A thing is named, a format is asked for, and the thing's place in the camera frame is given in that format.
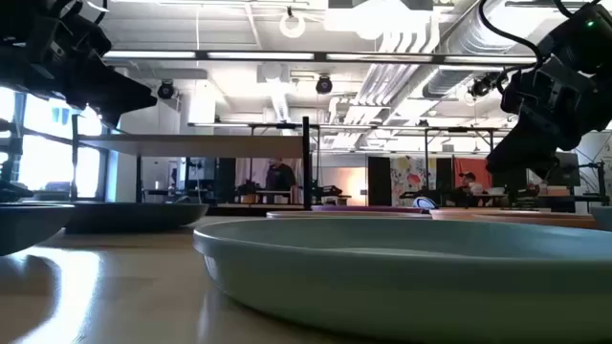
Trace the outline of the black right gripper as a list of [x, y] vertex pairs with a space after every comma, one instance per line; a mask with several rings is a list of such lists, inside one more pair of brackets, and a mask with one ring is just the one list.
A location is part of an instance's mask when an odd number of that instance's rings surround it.
[[486, 157], [487, 170], [529, 169], [547, 180], [559, 165], [558, 149], [577, 147], [585, 134], [611, 121], [611, 67], [585, 74], [552, 57], [538, 69], [515, 73], [500, 107], [518, 122]]

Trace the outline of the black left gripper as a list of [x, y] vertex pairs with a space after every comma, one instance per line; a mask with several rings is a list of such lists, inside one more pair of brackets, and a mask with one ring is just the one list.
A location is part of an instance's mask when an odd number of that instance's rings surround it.
[[106, 124], [117, 127], [122, 115], [152, 107], [151, 89], [109, 69], [96, 50], [50, 64], [31, 63], [24, 48], [1, 48], [1, 85], [42, 98], [92, 108]]

